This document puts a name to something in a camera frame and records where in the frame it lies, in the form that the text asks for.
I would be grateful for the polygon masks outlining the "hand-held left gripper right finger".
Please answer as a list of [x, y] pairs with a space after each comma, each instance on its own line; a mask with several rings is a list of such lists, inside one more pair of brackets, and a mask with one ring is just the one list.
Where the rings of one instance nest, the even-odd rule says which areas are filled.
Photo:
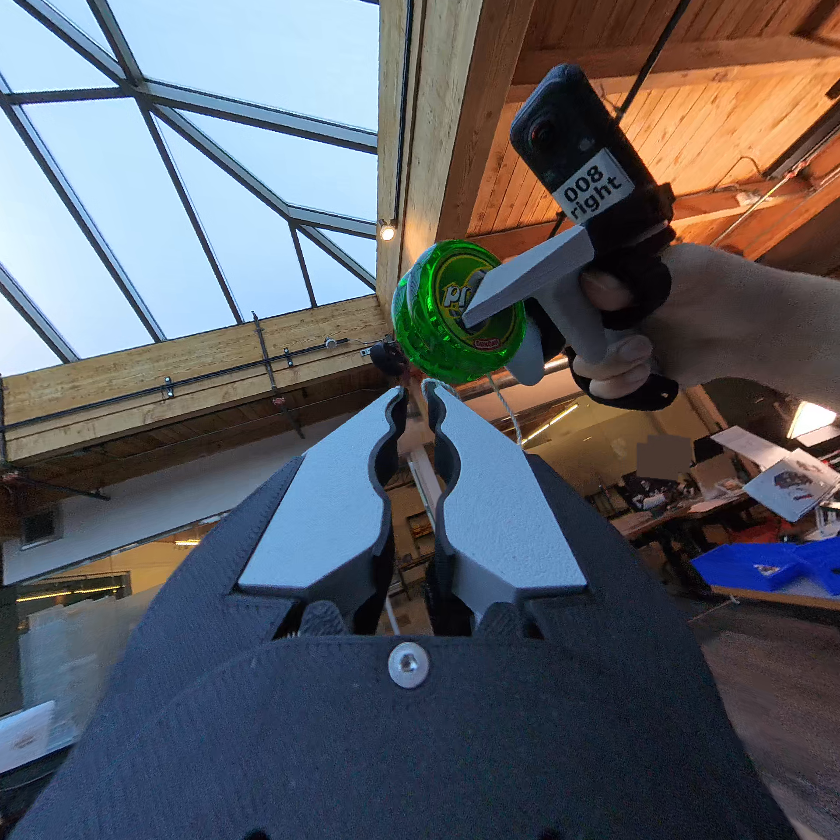
[[585, 575], [521, 447], [446, 386], [426, 386], [425, 397], [445, 483], [427, 569], [434, 634], [471, 635], [497, 603], [583, 592]]

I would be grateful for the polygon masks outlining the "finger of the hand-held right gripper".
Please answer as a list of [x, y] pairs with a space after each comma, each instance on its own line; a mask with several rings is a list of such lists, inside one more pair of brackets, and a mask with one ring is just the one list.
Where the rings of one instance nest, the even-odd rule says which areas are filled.
[[544, 377], [544, 350], [542, 330], [526, 314], [525, 332], [519, 350], [513, 356], [513, 376], [519, 384], [534, 386]]
[[468, 329], [528, 298], [540, 301], [560, 330], [596, 330], [597, 312], [582, 293], [579, 276], [595, 257], [587, 231], [573, 226], [490, 269], [471, 283], [462, 315]]

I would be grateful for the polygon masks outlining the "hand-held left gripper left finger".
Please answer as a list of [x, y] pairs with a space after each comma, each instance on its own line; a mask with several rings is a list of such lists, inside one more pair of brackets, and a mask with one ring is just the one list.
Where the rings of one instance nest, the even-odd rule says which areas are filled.
[[328, 601], [360, 635], [378, 627], [392, 581], [397, 440], [408, 394], [396, 386], [305, 453], [238, 578], [250, 595]]

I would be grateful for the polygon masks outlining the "green translucent yoyo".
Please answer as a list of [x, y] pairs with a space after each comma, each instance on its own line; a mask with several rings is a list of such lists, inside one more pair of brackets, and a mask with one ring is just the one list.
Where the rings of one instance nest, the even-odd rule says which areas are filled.
[[446, 384], [462, 385], [512, 360], [527, 331], [521, 302], [475, 328], [463, 323], [480, 285], [479, 274], [500, 264], [487, 249], [450, 239], [427, 248], [400, 279], [392, 299], [395, 341], [417, 369]]

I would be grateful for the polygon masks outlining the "person's right hand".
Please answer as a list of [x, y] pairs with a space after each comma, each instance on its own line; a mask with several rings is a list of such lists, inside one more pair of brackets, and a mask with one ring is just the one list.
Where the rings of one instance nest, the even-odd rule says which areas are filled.
[[708, 382], [725, 371], [755, 263], [694, 244], [672, 245], [661, 258], [671, 277], [665, 303], [634, 333], [612, 341], [601, 362], [579, 353], [572, 363], [593, 396], [628, 396], [655, 371], [678, 385]]

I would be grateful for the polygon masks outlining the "black round speaker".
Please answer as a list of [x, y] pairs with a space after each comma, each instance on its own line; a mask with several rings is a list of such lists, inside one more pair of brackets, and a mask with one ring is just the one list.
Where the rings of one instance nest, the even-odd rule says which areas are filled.
[[410, 363], [396, 341], [384, 339], [370, 347], [370, 358], [384, 375], [402, 379], [410, 371]]

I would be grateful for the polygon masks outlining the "black conduit pipe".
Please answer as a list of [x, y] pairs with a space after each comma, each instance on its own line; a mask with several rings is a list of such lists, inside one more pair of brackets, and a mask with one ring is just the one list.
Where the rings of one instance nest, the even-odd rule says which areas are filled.
[[70, 417], [78, 413], [83, 413], [92, 410], [94, 408], [116, 406], [120, 403], [124, 403], [135, 398], [140, 398], [142, 396], [161, 396], [165, 401], [168, 401], [174, 399], [177, 396], [176, 392], [178, 390], [183, 389], [188, 385], [196, 385], [205, 382], [211, 382], [213, 380], [216, 380], [217, 378], [224, 377], [226, 375], [250, 371], [252, 369], [259, 369], [263, 373], [274, 375], [273, 364], [276, 362], [284, 362], [287, 368], [291, 368], [296, 365], [298, 357], [313, 354], [322, 350], [343, 349], [345, 345], [348, 345], [350, 343], [357, 343], [367, 348], [372, 346], [372, 344], [375, 343], [375, 341], [363, 341], [362, 339], [354, 338], [335, 339], [332, 337], [328, 337], [322, 343], [315, 344], [306, 348], [298, 350], [284, 349], [283, 353], [278, 353], [274, 355], [262, 353], [261, 357], [258, 360], [229, 366], [221, 370], [210, 371], [204, 374], [197, 374], [181, 380], [174, 380], [170, 376], [166, 376], [164, 378], [164, 381], [160, 384], [145, 387], [143, 389], [135, 390], [133, 392], [105, 397], [93, 402], [87, 402], [79, 405], [70, 406], [68, 408], [64, 408], [58, 411], [28, 417], [11, 423], [2, 422], [1, 430], [3, 433], [7, 433], [13, 430], [17, 430], [19, 428], [30, 427], [37, 424], [44, 424], [49, 421], [55, 421], [57, 419]]

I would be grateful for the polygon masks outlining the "blue plastic bin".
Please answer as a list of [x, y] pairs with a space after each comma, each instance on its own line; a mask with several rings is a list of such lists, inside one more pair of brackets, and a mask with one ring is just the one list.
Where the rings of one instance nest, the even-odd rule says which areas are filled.
[[777, 592], [808, 575], [800, 555], [783, 542], [725, 544], [691, 562], [710, 586], [751, 592]]
[[803, 574], [832, 596], [839, 596], [839, 536], [795, 545]]

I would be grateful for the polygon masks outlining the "white printed poster sheet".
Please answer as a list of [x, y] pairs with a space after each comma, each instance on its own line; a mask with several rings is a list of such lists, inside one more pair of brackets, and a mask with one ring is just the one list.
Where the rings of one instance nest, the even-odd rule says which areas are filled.
[[835, 469], [796, 449], [747, 483], [743, 491], [790, 523], [798, 522], [838, 491]]

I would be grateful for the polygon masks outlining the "glass skylight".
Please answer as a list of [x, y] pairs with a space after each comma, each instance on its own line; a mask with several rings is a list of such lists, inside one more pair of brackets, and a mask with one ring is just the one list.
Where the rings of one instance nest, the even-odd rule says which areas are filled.
[[4, 375], [375, 289], [377, 2], [1, 2]]

